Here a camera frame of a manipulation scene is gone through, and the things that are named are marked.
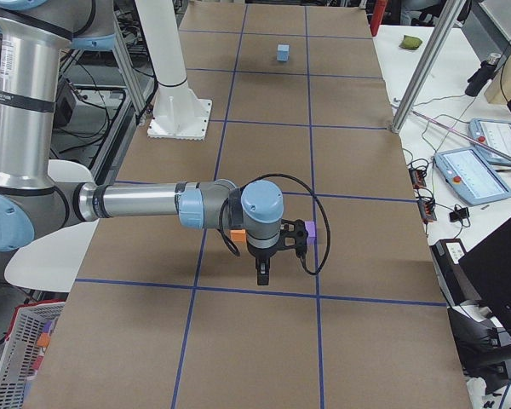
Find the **light blue foam block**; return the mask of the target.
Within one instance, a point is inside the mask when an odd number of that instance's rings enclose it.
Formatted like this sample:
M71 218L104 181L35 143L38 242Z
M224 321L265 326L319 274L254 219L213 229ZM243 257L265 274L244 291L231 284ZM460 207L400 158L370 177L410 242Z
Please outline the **light blue foam block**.
M277 45L276 60L278 62L287 62L290 58L290 46L287 43Z

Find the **orange foam block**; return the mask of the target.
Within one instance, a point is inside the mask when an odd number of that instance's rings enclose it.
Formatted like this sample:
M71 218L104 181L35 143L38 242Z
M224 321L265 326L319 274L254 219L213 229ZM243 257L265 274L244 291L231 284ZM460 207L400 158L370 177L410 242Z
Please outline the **orange foam block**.
M246 242L246 231L244 229L237 229L230 231L230 238L233 243L245 243Z

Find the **purple foam block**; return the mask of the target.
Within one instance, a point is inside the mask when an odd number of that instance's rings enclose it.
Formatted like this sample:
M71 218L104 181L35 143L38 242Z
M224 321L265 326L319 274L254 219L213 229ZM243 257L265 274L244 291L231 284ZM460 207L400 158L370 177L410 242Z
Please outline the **purple foam block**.
M315 245L317 243L318 231L315 221L305 221L305 229L307 230L307 243Z

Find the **orange terminal board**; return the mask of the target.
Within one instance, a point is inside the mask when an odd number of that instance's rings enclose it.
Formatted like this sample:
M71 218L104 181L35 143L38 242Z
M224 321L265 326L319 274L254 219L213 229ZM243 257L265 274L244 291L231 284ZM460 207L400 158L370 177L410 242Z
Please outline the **orange terminal board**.
M435 222L437 220L437 216L435 215L436 203L434 195L428 188L425 180L427 174L426 169L423 167L415 168L410 166L408 168L408 173L416 196L416 203L422 222L424 224Z

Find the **black power box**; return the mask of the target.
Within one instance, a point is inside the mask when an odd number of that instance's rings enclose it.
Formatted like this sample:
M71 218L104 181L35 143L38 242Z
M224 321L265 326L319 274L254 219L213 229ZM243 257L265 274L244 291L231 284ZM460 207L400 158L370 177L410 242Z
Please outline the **black power box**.
M440 239L430 246L433 263L445 299L451 305L463 302L478 302L479 293L469 281L459 264L467 253L460 239Z

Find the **near blue teach pendant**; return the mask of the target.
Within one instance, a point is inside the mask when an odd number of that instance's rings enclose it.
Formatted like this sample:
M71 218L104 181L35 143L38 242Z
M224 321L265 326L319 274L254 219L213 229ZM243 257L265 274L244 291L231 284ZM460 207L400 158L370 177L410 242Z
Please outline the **near blue teach pendant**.
M445 181L468 205L511 198L511 188L474 148L436 153L433 159Z

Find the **blue teach pendant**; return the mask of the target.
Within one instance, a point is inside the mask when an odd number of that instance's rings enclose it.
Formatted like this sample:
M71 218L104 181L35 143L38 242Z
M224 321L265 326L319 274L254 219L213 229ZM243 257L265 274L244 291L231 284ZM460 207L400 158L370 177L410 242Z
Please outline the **blue teach pendant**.
M511 121L474 118L468 132L471 139L511 157Z
M436 153L433 159L445 181L468 205L511 198L511 188L474 148Z

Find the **black laptop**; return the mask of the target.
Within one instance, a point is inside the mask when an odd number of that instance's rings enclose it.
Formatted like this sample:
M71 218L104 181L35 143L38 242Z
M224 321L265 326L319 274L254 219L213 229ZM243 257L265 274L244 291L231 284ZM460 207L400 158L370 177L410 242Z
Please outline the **black laptop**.
M511 334L511 217L459 261L485 306Z

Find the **white perforated plastic basket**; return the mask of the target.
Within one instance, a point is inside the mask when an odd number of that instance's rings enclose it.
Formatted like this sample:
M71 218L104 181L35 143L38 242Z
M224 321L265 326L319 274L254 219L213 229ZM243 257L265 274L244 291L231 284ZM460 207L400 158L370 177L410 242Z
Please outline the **white perforated plastic basket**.
M30 393L45 347L65 304L50 300L21 305L14 311L0 359L0 408L21 408Z

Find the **far blue teach pendant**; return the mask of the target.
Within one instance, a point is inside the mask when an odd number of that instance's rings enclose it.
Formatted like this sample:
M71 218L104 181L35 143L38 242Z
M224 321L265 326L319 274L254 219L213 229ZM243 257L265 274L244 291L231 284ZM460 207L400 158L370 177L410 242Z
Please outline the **far blue teach pendant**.
M474 118L468 132L471 139L511 157L511 121Z

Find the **red cylinder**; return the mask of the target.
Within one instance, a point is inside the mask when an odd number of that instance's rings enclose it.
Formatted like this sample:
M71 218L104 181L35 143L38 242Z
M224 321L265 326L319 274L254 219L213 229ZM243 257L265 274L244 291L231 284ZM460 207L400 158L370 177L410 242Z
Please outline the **red cylinder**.
M388 0L375 0L372 16L370 17L370 34L375 37L379 31Z

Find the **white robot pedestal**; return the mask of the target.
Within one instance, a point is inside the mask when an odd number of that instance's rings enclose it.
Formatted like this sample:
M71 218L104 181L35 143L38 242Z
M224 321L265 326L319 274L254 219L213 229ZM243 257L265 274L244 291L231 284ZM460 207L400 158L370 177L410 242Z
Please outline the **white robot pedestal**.
M135 5L158 86L148 135L201 141L212 101L199 99L189 86L173 3L141 0Z

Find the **white round base plate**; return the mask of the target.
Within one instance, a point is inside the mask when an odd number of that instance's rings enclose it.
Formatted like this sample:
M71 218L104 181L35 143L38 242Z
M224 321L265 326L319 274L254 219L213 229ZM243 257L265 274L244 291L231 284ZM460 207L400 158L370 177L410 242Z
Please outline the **white round base plate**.
M76 188L95 185L82 164L47 158L41 147L7 154L0 145L0 195L13 203L6 223L6 245L15 253L5 279L12 285L43 291L72 289L98 222L78 217Z

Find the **aluminium frame post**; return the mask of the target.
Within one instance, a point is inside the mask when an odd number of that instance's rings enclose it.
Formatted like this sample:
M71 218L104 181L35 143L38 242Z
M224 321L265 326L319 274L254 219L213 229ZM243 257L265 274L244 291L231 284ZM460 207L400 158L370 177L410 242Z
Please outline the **aluminium frame post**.
M390 130L398 134L411 112L416 98L419 96L423 85L436 61L440 50L445 44L449 33L454 26L458 15L461 13L467 1L449 0L445 3L437 25L433 28L430 39L428 40L422 56L416 66L411 80L405 90L399 103L399 107L390 124Z

